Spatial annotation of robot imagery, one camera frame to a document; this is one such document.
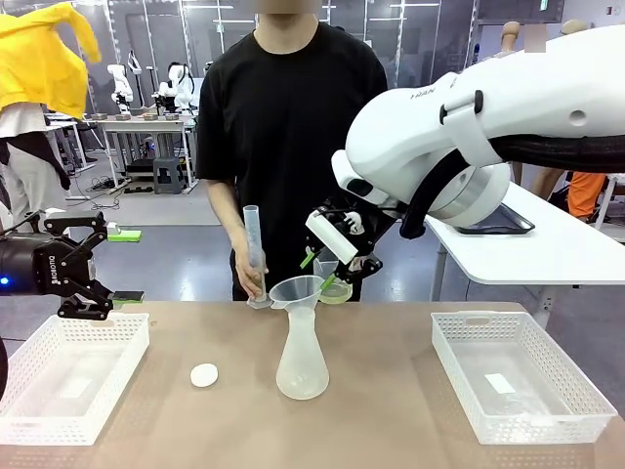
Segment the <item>person's right hand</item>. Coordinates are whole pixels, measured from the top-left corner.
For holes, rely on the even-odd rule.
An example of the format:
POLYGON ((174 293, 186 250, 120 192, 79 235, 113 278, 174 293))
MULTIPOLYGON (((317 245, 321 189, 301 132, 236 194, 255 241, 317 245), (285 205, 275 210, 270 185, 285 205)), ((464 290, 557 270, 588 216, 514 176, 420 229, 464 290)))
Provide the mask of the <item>person's right hand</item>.
POLYGON ((259 300, 264 295, 263 274, 267 273, 268 270, 258 271, 251 266, 246 242, 238 243, 233 251, 235 270, 241 287, 249 298, 259 300))

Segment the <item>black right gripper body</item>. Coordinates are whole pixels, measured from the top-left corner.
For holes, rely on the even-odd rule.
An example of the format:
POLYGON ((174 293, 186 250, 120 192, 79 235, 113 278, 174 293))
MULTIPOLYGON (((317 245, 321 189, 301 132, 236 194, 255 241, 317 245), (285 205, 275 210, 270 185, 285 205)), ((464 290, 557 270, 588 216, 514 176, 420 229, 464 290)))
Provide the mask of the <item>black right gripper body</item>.
POLYGON ((375 204, 352 194, 335 194, 312 212, 312 234, 337 258, 363 257, 373 252, 395 219, 375 204))

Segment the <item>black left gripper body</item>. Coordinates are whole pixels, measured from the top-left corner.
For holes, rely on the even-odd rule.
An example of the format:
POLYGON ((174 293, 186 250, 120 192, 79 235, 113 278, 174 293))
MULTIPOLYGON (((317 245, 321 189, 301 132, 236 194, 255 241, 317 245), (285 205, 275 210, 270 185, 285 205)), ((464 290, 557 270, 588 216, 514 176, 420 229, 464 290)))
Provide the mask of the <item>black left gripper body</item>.
POLYGON ((61 235, 12 234, 1 238, 1 295, 68 297, 94 286, 89 247, 61 235))

